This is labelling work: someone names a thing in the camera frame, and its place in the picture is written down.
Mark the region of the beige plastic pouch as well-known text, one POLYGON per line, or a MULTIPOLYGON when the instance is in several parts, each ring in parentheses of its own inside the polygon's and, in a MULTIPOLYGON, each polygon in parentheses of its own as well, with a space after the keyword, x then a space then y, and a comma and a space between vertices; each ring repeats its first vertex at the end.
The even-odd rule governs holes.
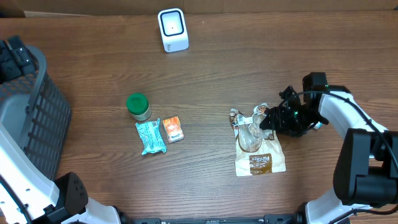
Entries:
POLYGON ((235 136, 238 177, 286 171, 285 156, 276 132, 259 127, 268 108, 266 103, 257 105, 250 116, 234 108, 229 112, 235 136))

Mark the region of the orange tissue pack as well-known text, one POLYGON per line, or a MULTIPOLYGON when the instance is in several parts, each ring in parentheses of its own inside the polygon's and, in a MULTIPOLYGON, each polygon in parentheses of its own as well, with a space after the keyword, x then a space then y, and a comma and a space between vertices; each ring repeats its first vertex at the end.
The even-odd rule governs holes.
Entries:
POLYGON ((180 141, 185 137, 178 116, 165 119, 162 123, 169 143, 180 141))

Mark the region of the green capped bottle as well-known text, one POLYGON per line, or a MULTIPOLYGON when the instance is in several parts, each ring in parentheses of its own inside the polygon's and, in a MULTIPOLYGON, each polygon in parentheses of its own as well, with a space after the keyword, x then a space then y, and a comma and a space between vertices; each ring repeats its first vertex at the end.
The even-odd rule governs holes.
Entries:
POLYGON ((127 98, 126 107, 131 116, 137 121, 145 121, 152 114, 149 101, 142 93, 131 94, 127 98))

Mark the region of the green snack packet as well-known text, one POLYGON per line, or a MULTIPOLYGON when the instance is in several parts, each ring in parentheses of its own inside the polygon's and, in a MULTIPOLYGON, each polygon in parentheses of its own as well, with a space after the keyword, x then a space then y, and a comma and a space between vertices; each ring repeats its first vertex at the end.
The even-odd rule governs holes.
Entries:
POLYGON ((167 146, 160 133, 160 119, 145 123, 136 123, 138 135, 143 143, 142 155, 167 152, 167 146))

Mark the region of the teal tissue pack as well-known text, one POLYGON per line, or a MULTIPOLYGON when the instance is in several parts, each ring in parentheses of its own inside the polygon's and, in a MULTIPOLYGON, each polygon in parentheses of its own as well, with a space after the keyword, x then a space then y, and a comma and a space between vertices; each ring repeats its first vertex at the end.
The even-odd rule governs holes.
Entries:
POLYGON ((314 129, 316 129, 316 130, 318 130, 318 129, 320 129, 321 127, 322 127, 322 123, 321 122, 318 122, 316 125, 314 125, 314 129))

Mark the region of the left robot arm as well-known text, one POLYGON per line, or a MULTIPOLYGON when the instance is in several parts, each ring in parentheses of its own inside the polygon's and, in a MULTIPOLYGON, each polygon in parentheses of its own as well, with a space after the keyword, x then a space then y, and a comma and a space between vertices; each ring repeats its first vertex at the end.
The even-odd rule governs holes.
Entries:
POLYGON ((72 118, 45 55, 19 36, 1 42, 1 212, 8 223, 130 223, 89 197, 74 172, 58 176, 72 118))

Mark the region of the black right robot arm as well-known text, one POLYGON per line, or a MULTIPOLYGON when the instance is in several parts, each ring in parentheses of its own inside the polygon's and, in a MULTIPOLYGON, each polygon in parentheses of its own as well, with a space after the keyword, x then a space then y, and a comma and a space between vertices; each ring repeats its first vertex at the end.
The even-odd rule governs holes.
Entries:
POLYGON ((303 90, 280 92, 279 106, 267 109, 259 127, 300 137, 317 124, 331 124, 343 138, 333 187, 291 215, 266 215, 266 223, 349 223, 359 213, 391 215, 397 207, 397 132, 375 122, 345 86, 330 85, 324 72, 302 79, 303 90))

